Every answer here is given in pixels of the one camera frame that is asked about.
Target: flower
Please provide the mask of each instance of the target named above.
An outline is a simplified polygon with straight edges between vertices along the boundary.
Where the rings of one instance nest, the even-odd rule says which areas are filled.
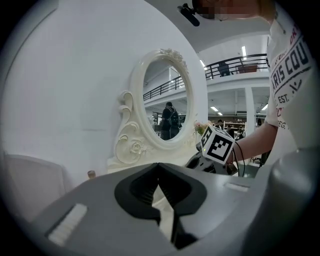
[[[194,129],[200,134],[200,135],[203,135],[205,130],[207,129],[208,126],[212,126],[213,124],[208,121],[206,123],[200,123],[200,122],[196,122],[194,124]]]
[[[140,154],[141,153],[141,145],[138,142],[133,143],[130,151],[134,154]]]

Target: white pillar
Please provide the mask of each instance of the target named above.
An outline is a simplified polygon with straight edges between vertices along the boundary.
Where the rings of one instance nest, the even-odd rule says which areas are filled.
[[[250,135],[255,130],[256,125],[256,110],[254,103],[254,95],[251,87],[245,88],[245,103],[246,103],[246,136]]]

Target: person with backpack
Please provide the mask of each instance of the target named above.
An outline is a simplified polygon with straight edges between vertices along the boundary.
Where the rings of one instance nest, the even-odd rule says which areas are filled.
[[[162,112],[161,139],[164,141],[174,138],[179,133],[181,124],[179,123],[179,115],[171,102],[167,102]]]

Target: person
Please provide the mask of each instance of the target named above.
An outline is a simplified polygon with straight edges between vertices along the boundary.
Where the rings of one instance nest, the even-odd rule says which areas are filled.
[[[235,138],[235,131],[232,129],[231,124],[227,126],[227,133],[234,139]]]
[[[252,134],[239,140],[238,145],[234,145],[234,151],[239,161],[272,149],[266,165],[295,151],[297,145],[281,112],[301,88],[319,83],[317,65],[297,24],[273,0],[193,0],[192,5],[206,19],[261,17],[269,23],[266,63],[270,74],[270,97],[265,122]],[[232,162],[233,154],[230,154],[227,163]]]
[[[180,131],[179,115],[171,102],[167,102],[162,112],[161,138],[164,141],[173,139]]]
[[[241,140],[245,137],[245,131],[242,129],[242,126],[239,127],[238,134],[239,134],[238,140]]]
[[[224,129],[224,122],[221,119],[219,119],[218,123],[215,125],[215,127],[218,127],[221,130],[223,130]]]
[[[259,118],[258,121],[257,121],[257,124],[256,124],[256,127],[260,127],[262,125],[262,122],[261,122],[261,119]]]

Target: railing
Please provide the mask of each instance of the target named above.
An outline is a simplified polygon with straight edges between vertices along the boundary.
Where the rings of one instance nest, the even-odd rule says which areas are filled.
[[[218,61],[204,67],[205,78],[214,79],[215,77],[226,77],[235,74],[251,73],[264,71],[268,69],[266,54],[253,54],[246,57],[234,57]],[[171,90],[177,90],[185,87],[181,76],[168,81],[143,95],[143,100],[150,100],[153,97],[162,95]]]
[[[151,91],[143,95],[143,100],[149,100],[155,96],[161,95],[163,93],[169,92],[171,90],[181,89],[185,87],[185,83],[181,76],[178,76],[171,81],[168,81],[160,86],[152,89]]]

